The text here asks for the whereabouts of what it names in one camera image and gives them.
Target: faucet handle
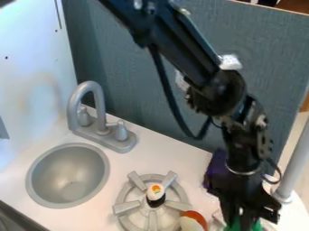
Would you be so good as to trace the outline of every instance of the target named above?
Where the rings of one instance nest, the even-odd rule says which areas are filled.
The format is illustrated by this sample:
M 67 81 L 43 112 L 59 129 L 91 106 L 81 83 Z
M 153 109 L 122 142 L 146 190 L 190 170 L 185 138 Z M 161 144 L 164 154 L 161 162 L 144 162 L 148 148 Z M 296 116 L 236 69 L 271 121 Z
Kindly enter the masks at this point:
M 116 130 L 115 130 L 115 138 L 118 141 L 125 141 L 127 137 L 128 137 L 128 134 L 127 134 L 125 122 L 123 120 L 118 120 Z
M 90 126 L 92 124 L 91 116 L 83 105 L 80 105 L 78 111 L 78 121 L 80 126 Z

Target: white pole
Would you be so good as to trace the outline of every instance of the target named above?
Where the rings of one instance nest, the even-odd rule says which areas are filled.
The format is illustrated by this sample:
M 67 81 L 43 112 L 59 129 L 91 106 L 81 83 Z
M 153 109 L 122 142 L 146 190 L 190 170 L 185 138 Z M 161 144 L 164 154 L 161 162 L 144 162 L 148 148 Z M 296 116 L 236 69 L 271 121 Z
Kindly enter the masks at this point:
M 304 130 L 299 138 L 293 155 L 286 167 L 285 174 L 280 186 L 275 191 L 274 196 L 281 202 L 289 202 L 291 193 L 302 173 L 303 167 L 309 157 L 309 117 L 304 126 Z

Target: gray wall panel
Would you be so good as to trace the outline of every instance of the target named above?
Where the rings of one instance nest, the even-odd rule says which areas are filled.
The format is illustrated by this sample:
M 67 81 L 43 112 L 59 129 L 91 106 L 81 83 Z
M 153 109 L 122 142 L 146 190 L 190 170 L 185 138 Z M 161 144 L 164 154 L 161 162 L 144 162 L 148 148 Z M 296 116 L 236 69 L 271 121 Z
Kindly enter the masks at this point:
M 220 131 L 214 127 L 202 142 L 183 135 L 148 51 L 140 50 L 103 6 L 94 0 L 63 1 L 78 78 L 102 85 L 108 112 L 207 150 L 222 146 Z M 222 0 L 183 0 L 183 5 L 218 53 L 239 55 L 248 89 L 270 118 L 277 159 L 308 80 L 309 17 Z M 165 64 L 173 82 L 173 68 Z M 195 115 L 185 105 L 183 93 L 173 91 L 186 120 L 197 131 L 205 116 Z

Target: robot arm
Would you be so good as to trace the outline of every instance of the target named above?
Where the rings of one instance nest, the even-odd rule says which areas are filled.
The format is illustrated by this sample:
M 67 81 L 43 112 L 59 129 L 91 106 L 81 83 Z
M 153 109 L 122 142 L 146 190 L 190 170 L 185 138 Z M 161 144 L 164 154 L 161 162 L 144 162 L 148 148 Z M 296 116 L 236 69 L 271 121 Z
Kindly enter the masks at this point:
M 221 120 L 228 154 L 224 162 L 214 156 L 205 185 L 219 198 L 228 226 L 239 220 L 241 231 L 247 231 L 260 217 L 276 223 L 281 205 L 262 187 L 264 162 L 272 152 L 268 121 L 263 107 L 247 94 L 241 75 L 220 68 L 220 57 L 188 12 L 173 1 L 99 1 L 125 25 L 136 44 L 150 50 L 161 79 L 160 54 L 185 76 L 191 108 Z

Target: silver faucet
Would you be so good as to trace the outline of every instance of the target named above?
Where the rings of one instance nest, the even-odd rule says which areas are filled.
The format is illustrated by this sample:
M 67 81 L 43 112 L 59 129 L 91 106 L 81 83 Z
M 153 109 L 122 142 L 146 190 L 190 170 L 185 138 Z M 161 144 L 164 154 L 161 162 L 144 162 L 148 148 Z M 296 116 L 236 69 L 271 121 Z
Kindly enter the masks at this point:
M 10 139 L 8 132 L 5 129 L 5 123 L 0 116 L 0 139 Z
M 80 101 L 88 92 L 93 92 L 97 109 L 97 118 L 91 117 L 91 123 L 80 124 L 78 110 Z M 115 152 L 126 153 L 136 145 L 136 135 L 127 131 L 124 122 L 119 120 L 109 124 L 106 119 L 105 100 L 101 86 L 94 81 L 78 85 L 71 94 L 67 107 L 68 127 L 76 135 L 99 143 Z

